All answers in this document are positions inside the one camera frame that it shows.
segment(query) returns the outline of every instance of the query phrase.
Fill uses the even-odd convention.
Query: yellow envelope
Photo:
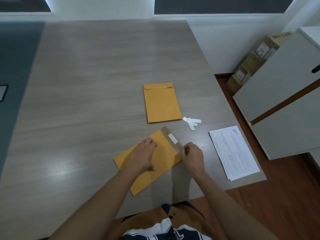
[[[148,123],[182,119],[172,82],[143,85],[143,93]]]
[[[136,181],[134,181],[132,187],[130,188],[133,196],[136,196],[144,188],[160,177],[164,172],[181,161],[180,152],[182,145],[175,140],[172,133],[170,133],[166,127],[156,131],[149,137],[151,137],[158,144],[154,149],[151,160],[152,164],[155,166],[155,171],[144,172],[136,179]],[[119,170],[122,170],[126,163],[130,160],[131,152],[135,147],[136,145],[113,159]]]

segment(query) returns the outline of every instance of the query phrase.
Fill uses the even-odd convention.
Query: stacked boxes
[[[238,90],[270,59],[280,46],[292,35],[285,32],[277,35],[266,35],[262,43],[256,47],[238,67],[234,75],[226,83],[235,94]]]

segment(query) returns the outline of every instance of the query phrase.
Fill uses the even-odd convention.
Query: table
[[[166,82],[182,115],[202,120],[195,131],[184,121],[147,124],[142,85]],[[233,125],[186,21],[47,23],[0,181],[0,238],[52,234],[118,172],[115,156],[163,126],[203,150],[224,190],[265,180],[262,170],[227,180],[208,132]],[[179,163],[136,197],[129,192],[118,217],[201,196]]]

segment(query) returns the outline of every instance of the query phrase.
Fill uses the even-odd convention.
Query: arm
[[[205,171],[201,149],[189,142],[181,154],[184,165],[202,190],[228,238],[277,240],[274,234],[239,206],[210,178]]]
[[[151,138],[143,140],[133,150],[125,168],[66,220],[50,240],[101,239],[116,217],[137,177],[147,170],[154,171],[151,158],[156,146],[156,142]]]

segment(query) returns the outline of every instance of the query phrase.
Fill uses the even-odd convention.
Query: person
[[[156,170],[151,163],[156,146],[156,142],[151,138],[141,141],[132,151],[131,158],[124,169],[85,202],[49,239],[104,239],[137,177],[147,170]],[[228,239],[277,239],[210,178],[205,170],[201,149],[189,142],[183,147],[181,157],[205,195]],[[111,240],[116,239],[207,240],[217,239],[217,235],[201,213],[190,203],[185,202],[172,206],[165,204],[125,219],[114,230]]]

